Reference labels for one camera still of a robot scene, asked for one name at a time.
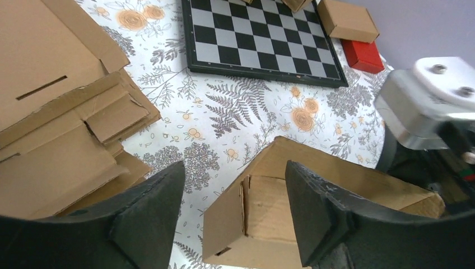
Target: chessboard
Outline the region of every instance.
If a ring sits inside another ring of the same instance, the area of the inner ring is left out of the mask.
[[[192,72],[348,86],[315,1],[297,13],[281,0],[182,1]]]

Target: tablecloth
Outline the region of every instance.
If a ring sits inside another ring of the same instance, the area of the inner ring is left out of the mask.
[[[202,262],[203,213],[276,136],[374,167],[384,122],[372,101],[378,75],[349,68],[333,40],[349,87],[330,89],[192,73],[187,69],[180,0],[76,0],[122,47],[126,70],[163,119],[124,141],[153,167],[178,160],[185,193],[169,269],[227,269]]]

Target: chessboard frame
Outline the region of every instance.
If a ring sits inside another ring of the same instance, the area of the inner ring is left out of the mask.
[[[315,12],[318,14],[318,12],[316,11],[316,7],[317,7],[316,1],[312,1],[312,5],[314,6]],[[291,74],[291,73],[280,72],[280,71],[270,71],[270,70],[264,70],[264,69],[258,69],[258,68],[231,66],[228,64],[206,63],[206,62],[198,61],[197,55],[196,53],[194,53],[195,52],[194,28],[193,28],[192,10],[191,10],[192,8],[191,8],[190,0],[182,0],[181,6],[183,9],[183,25],[184,25],[184,32],[185,32],[184,34],[185,34],[187,62],[188,62],[188,68],[190,69],[191,72],[207,73],[207,74],[221,75],[221,76],[241,76],[241,77],[256,78],[256,79],[268,80],[268,81],[307,84],[307,85],[330,87],[330,88],[348,87],[348,81],[346,79],[343,68],[338,59],[338,55],[333,46],[333,42],[331,38],[328,36],[324,27],[322,27],[323,34],[324,34],[325,40],[328,42],[328,48],[332,54],[332,57],[336,59],[335,68],[337,69],[338,75],[340,77],[339,80],[333,79],[333,78],[323,78],[323,77],[314,77],[314,76],[310,76],[310,77],[296,76],[297,74]],[[319,20],[319,25],[322,25],[322,21],[320,17],[317,16],[317,18]]]

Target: screw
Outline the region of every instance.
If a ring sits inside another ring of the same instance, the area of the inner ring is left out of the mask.
[[[432,66],[432,72],[435,73],[435,74],[443,74],[445,73],[445,71],[447,71],[447,66],[443,65],[443,64],[436,64],[434,66]]]
[[[462,154],[462,160],[467,164],[475,164],[475,153],[473,152],[465,152]]]
[[[475,94],[475,90],[470,87],[460,87],[458,94],[462,97],[470,97]]]

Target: red box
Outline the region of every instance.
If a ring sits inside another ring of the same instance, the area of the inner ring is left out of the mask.
[[[384,70],[376,43],[341,40],[348,65],[354,69],[377,74]]]

